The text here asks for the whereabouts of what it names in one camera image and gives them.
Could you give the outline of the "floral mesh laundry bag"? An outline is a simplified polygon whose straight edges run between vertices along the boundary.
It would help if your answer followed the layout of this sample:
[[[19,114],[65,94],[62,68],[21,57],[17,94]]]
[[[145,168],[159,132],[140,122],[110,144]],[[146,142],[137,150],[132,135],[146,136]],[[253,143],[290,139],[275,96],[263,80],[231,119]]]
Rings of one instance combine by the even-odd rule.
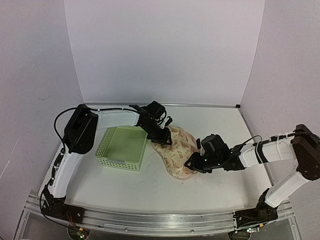
[[[195,170],[185,167],[185,162],[193,153],[199,153],[196,139],[179,126],[168,127],[172,145],[152,143],[153,149],[160,155],[167,172],[175,180],[187,180],[197,174]]]

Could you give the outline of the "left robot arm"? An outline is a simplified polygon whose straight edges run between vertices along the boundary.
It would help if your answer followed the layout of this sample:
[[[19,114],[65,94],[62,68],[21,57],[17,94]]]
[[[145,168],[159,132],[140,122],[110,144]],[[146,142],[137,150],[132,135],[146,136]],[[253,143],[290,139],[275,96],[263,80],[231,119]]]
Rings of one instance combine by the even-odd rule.
[[[140,127],[153,143],[172,145],[169,125],[173,122],[166,108],[153,101],[146,106],[129,105],[127,108],[91,108],[86,104],[68,108],[63,114],[72,111],[63,135],[59,135],[62,148],[57,155],[51,176],[43,188],[42,195],[48,203],[47,209],[57,219],[67,214],[62,204],[66,199],[67,188],[74,170],[83,155],[94,146],[96,132],[114,127]]]

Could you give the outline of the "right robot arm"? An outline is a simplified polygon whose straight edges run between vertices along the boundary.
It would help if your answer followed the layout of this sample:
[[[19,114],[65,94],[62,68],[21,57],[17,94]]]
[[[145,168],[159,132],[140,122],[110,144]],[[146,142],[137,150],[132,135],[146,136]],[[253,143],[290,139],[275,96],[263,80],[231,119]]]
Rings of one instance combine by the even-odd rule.
[[[254,208],[235,214],[240,219],[262,222],[275,214],[280,203],[297,189],[320,178],[320,137],[299,124],[287,133],[256,138],[257,141],[250,138],[228,147],[220,135],[211,134],[197,140],[200,151],[193,153],[184,165],[192,171],[210,174],[219,169],[235,172],[259,165],[291,163],[292,171],[265,190]]]

